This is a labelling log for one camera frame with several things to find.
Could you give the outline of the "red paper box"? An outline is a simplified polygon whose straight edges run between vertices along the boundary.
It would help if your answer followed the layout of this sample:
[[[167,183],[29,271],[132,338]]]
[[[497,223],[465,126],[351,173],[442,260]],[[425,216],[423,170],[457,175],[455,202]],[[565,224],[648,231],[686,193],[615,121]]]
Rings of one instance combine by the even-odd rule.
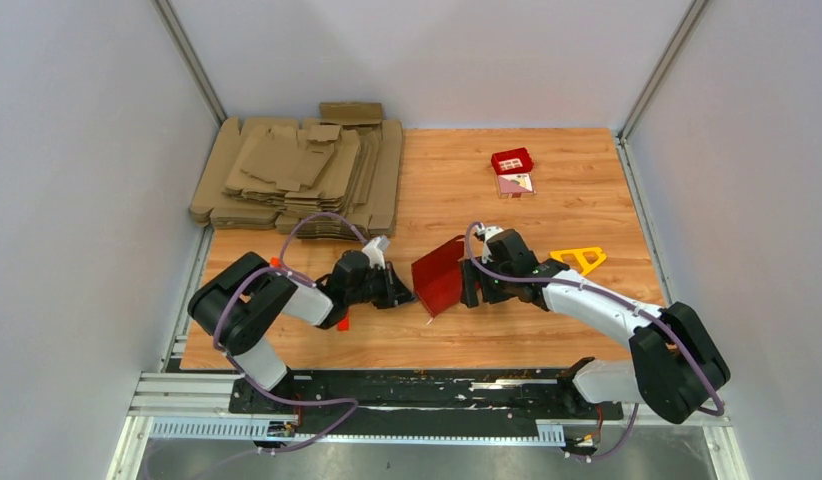
[[[434,318],[460,301],[464,237],[455,236],[412,263],[414,293]]]

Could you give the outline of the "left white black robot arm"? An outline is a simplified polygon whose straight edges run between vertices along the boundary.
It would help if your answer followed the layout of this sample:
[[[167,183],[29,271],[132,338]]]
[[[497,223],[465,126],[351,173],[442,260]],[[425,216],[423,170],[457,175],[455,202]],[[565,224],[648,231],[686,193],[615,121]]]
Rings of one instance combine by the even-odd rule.
[[[265,338],[277,317],[284,314],[327,330],[353,305],[392,309],[414,300],[391,262],[373,262],[361,251],[344,252],[312,286],[248,252],[194,293],[187,313],[212,337],[213,346],[257,384],[258,404],[280,413],[291,405],[294,389],[285,380],[288,366]]]

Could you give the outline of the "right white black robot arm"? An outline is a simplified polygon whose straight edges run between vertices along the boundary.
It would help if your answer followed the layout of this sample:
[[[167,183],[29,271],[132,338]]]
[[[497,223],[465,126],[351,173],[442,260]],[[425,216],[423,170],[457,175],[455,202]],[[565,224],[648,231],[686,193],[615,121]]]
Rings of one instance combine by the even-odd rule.
[[[539,260],[519,232],[471,223],[460,263],[462,303],[475,308],[511,299],[576,319],[614,340],[624,361],[584,358],[565,373],[558,403],[583,417],[606,402],[645,404],[661,419],[682,424],[694,413],[724,415],[718,391],[731,379],[728,364],[697,312],[676,301],[645,303],[599,285],[564,262]]]

